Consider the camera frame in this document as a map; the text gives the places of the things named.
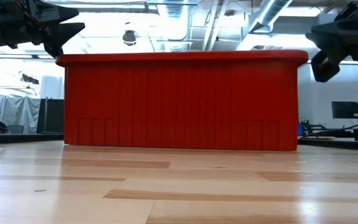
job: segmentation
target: metal pipe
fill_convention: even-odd
[[[151,37],[150,37],[149,32],[147,32],[147,37],[149,38],[149,42],[150,42],[150,45],[151,45],[152,48],[153,48],[153,52],[155,52],[155,48],[154,48],[154,45],[153,45],[153,42],[152,42],[152,39],[151,39]]]
[[[224,17],[224,13],[226,12],[226,7],[228,4],[229,4],[229,0],[223,0],[223,4],[221,7],[221,13],[219,13],[219,17],[218,17],[218,20],[216,21],[216,26],[215,26],[214,32],[212,33],[211,42],[209,43],[209,46],[208,46],[209,51],[211,51],[212,48],[214,47],[215,40],[216,40],[216,37],[218,36],[219,28],[222,23],[222,19]]]
[[[190,16],[190,36],[189,39],[193,36],[193,16]]]
[[[259,13],[250,21],[249,32],[265,29],[264,32],[271,32],[273,23],[277,20],[281,10],[288,7],[293,0],[264,0]]]
[[[208,22],[208,24],[206,26],[206,30],[205,30],[205,36],[204,36],[204,42],[203,42],[203,48],[202,48],[203,51],[206,49],[209,35],[211,35],[211,29],[212,29],[212,26],[214,25],[214,20],[215,20],[214,18],[215,18],[217,9],[218,9],[218,4],[215,4],[213,2],[212,9],[211,9],[211,15],[209,17],[209,22]]]
[[[47,132],[47,119],[48,119],[48,98],[45,99],[45,106],[44,106],[44,132]]]

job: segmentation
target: security camera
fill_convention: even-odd
[[[122,41],[127,46],[135,46],[136,44],[135,31],[125,30],[125,34],[122,36]]]

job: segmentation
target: blue object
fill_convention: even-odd
[[[298,124],[298,136],[303,136],[303,125]]]

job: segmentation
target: white wall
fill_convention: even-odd
[[[332,101],[358,101],[358,65],[341,65],[341,71],[327,83],[315,82],[310,65],[301,67],[298,77],[300,117],[329,128],[358,123],[358,119],[333,119],[331,107]]]
[[[63,76],[46,75],[41,80],[41,98],[62,100],[65,98],[65,84]]]
[[[310,65],[298,69],[298,112],[299,119],[313,122]]]

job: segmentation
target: red bin rim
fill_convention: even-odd
[[[227,52],[178,52],[178,53],[136,53],[136,54],[68,54],[57,57],[56,64],[84,65],[87,63],[130,62],[130,61],[171,61],[171,60],[240,60],[240,59],[282,59],[305,64],[308,53],[303,50],[249,50]]]

